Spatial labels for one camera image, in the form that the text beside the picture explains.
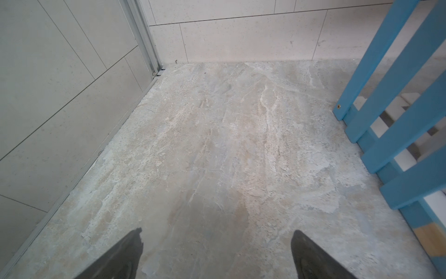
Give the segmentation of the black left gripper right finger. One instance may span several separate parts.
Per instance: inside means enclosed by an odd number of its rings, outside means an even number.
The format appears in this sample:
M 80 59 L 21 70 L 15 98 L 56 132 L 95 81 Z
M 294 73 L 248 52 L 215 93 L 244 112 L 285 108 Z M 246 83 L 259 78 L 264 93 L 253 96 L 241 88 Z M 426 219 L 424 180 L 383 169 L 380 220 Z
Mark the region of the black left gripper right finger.
M 300 230 L 293 233 L 290 247 L 299 279 L 356 279 Z

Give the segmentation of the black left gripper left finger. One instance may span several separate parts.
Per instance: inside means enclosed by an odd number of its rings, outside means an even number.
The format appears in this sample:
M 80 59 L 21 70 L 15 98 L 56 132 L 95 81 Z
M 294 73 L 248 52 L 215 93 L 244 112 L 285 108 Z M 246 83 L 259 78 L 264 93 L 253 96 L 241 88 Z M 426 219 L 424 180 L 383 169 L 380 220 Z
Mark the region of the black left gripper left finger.
M 144 250 L 139 227 L 130 231 L 76 279 L 134 279 Z

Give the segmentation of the blue white wooden rack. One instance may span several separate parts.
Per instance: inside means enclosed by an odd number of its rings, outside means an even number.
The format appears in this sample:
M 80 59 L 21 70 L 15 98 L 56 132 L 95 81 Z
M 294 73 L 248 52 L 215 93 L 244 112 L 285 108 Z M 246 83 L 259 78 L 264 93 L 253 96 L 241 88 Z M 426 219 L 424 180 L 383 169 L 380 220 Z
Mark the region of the blue white wooden rack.
M 388 206 L 398 210 L 441 276 L 446 274 L 446 76 L 412 101 L 404 87 L 446 39 L 446 3 L 437 1 L 369 98 L 372 73 L 417 6 L 395 1 L 336 104 L 333 114 L 377 174 Z

